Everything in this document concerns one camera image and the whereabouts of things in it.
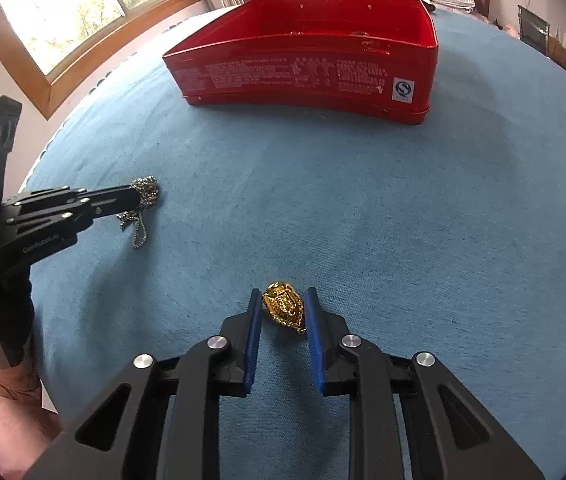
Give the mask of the pink sleeve forearm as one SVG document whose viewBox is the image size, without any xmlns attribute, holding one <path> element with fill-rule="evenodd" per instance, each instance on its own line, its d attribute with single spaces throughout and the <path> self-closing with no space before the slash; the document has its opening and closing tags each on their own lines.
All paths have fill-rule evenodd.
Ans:
<svg viewBox="0 0 566 480">
<path fill-rule="evenodd" d="M 33 360 L 0 367 L 0 475 L 22 478 L 61 432 L 59 416 L 42 405 Z"/>
</svg>

